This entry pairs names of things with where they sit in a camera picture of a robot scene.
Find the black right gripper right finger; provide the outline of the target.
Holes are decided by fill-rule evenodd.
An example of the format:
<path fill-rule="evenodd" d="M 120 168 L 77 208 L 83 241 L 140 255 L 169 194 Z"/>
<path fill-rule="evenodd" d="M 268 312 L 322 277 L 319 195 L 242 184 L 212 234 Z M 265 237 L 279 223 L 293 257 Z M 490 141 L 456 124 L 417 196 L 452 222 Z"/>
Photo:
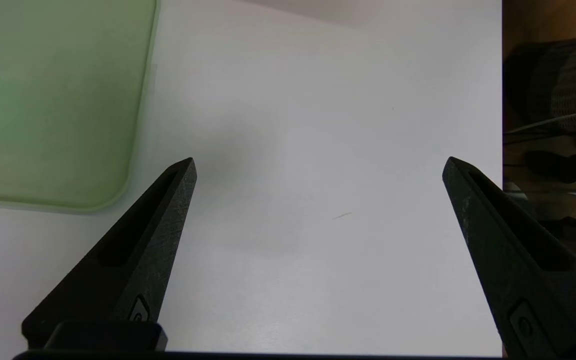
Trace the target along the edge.
<path fill-rule="evenodd" d="M 442 180 L 511 359 L 576 359 L 576 256 L 455 157 Z"/>

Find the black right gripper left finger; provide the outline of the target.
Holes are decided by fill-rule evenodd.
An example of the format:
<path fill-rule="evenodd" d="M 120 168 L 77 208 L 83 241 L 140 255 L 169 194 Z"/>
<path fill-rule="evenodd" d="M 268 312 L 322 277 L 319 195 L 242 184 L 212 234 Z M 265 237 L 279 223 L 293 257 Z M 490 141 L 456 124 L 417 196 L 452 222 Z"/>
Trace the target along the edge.
<path fill-rule="evenodd" d="M 163 171 L 22 322 L 29 350 L 158 350 L 158 325 L 197 182 L 192 158 Z"/>

